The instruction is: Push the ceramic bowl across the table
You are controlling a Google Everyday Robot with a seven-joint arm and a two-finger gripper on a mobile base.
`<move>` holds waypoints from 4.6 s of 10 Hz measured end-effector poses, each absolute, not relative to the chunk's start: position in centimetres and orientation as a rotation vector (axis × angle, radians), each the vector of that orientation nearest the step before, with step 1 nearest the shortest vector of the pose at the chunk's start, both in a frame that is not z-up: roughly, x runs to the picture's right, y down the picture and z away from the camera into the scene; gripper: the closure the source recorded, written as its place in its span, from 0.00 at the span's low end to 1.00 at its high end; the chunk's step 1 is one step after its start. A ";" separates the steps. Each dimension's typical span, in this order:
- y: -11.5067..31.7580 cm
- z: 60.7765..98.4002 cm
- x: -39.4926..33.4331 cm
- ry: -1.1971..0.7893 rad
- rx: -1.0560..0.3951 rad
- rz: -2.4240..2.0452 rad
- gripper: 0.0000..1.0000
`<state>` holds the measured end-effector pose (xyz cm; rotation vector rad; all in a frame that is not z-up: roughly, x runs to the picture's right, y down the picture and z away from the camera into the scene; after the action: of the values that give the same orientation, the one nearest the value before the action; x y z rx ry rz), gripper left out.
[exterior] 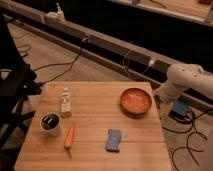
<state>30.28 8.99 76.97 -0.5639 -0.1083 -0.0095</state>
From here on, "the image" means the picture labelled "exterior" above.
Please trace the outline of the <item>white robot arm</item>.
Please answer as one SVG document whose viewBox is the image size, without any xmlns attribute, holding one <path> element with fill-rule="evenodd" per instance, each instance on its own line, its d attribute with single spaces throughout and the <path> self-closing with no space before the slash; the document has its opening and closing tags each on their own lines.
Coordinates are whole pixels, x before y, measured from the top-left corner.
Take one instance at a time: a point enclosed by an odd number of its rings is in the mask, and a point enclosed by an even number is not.
<svg viewBox="0 0 213 171">
<path fill-rule="evenodd" d="M 189 88 L 213 100 L 213 74 L 205 74 L 197 64 L 173 64 L 167 69 L 167 80 L 159 87 L 159 97 L 163 102 L 173 102 Z"/>
</svg>

